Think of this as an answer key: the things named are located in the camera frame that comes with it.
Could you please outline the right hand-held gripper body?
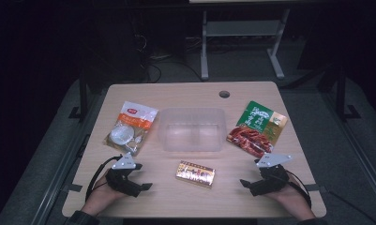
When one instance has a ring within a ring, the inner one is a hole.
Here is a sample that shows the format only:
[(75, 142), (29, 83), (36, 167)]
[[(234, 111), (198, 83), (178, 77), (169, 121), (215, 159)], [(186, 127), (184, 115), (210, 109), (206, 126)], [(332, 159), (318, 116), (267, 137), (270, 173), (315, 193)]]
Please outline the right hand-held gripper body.
[(258, 167), (262, 180), (251, 183), (251, 194), (253, 196), (264, 195), (284, 188), (289, 181), (289, 176), (282, 163), (291, 159), (290, 155), (264, 154), (260, 158)]

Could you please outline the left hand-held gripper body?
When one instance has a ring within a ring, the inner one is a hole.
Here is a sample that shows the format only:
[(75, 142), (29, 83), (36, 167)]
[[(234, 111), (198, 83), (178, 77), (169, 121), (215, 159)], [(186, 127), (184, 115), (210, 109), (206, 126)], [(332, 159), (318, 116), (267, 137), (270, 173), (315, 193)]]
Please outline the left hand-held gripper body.
[(106, 174), (107, 184), (114, 190), (124, 193), (128, 196), (137, 197), (141, 191), (141, 185), (138, 185), (128, 179), (128, 176), (135, 170), (135, 163), (131, 153), (120, 157)]

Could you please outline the green and red food packet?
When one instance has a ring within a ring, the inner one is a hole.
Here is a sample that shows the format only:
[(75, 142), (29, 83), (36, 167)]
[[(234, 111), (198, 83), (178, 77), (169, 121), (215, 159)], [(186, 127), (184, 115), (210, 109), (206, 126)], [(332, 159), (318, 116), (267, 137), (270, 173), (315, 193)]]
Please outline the green and red food packet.
[(234, 129), (227, 135), (233, 143), (256, 158), (273, 151), (288, 118), (251, 101), (243, 111)]

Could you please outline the clear plastic container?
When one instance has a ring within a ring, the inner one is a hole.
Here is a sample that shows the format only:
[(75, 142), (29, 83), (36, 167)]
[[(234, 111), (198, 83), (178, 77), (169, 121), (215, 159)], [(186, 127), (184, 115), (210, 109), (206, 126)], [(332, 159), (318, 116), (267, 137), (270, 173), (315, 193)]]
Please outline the clear plastic container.
[(226, 140), (225, 112), (218, 108), (167, 108), (158, 138), (169, 152), (218, 152)]

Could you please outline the person's left hand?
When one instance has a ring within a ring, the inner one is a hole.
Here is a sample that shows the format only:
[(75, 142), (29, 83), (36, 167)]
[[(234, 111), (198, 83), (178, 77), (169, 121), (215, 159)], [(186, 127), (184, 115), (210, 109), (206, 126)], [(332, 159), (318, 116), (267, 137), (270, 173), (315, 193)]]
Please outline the person's left hand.
[(86, 200), (82, 211), (90, 216), (97, 216), (115, 201), (125, 197), (124, 193), (112, 189), (105, 178), (95, 183), (94, 190)]

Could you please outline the person's right hand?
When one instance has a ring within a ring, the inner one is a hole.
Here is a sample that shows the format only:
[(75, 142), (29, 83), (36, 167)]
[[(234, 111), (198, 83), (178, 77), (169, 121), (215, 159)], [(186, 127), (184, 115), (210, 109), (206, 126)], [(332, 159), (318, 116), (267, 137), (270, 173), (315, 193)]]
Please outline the person's right hand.
[(265, 194), (277, 203), (279, 203), (291, 216), (298, 221), (304, 221), (315, 218), (314, 213), (308, 206), (305, 198), (293, 187), (286, 185), (279, 191)]

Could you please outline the white and orange snack packet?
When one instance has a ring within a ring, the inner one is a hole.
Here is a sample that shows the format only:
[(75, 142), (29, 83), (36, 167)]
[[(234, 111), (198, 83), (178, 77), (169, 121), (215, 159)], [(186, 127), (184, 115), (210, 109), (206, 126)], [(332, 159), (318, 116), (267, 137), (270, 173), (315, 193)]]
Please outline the white and orange snack packet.
[(158, 109), (125, 101), (103, 143), (136, 156), (157, 114)]

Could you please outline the black metal stand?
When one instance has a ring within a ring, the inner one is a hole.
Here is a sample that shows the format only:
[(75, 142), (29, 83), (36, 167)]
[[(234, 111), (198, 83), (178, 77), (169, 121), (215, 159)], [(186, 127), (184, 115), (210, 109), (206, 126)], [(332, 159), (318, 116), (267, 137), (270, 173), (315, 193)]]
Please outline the black metal stand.
[(77, 107), (73, 107), (68, 117), (78, 119), (81, 123), (88, 112), (87, 82), (83, 71), (80, 73), (79, 76), (79, 97), (80, 105)]
[(348, 119), (359, 119), (360, 114), (354, 105), (345, 102), (346, 74), (343, 68), (340, 69), (337, 79), (336, 113), (340, 120), (346, 122)]

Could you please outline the white metal stand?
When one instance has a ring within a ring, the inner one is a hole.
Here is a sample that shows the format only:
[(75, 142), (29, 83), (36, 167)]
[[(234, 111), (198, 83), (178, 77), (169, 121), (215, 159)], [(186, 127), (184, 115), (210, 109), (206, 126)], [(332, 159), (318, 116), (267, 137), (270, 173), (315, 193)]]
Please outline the white metal stand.
[(286, 27), (290, 10), (284, 9), (279, 20), (265, 21), (209, 21), (207, 12), (203, 12), (202, 23), (202, 49), (201, 49), (201, 79), (208, 80), (207, 61), (207, 39), (218, 37), (274, 37), (275, 42), (272, 48), (266, 50), (272, 64), (275, 75), (278, 79), (284, 78), (283, 70), (279, 64), (277, 53)]

